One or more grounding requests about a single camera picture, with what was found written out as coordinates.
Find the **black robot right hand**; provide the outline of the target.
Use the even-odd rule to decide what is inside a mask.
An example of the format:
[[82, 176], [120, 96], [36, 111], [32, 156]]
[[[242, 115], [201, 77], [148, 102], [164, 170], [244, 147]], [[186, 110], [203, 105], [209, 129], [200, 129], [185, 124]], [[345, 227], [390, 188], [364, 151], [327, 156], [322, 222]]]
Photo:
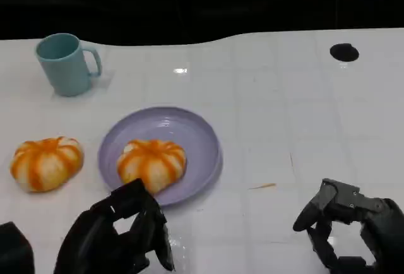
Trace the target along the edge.
[[[332, 223], [361, 224], [360, 236], [375, 258], [337, 256], [328, 242]], [[388, 198], [368, 198], [353, 185], [323, 179], [293, 230], [305, 230], [313, 251], [330, 273], [403, 273], [403, 212]]]

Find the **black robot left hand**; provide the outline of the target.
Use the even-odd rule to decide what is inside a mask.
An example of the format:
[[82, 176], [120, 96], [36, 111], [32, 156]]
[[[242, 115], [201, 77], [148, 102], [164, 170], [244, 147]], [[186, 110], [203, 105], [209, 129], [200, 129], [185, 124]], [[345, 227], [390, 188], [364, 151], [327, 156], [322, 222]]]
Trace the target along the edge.
[[141, 179], [82, 212], [64, 238], [54, 273], [140, 273], [153, 251], [175, 269], [166, 217]]

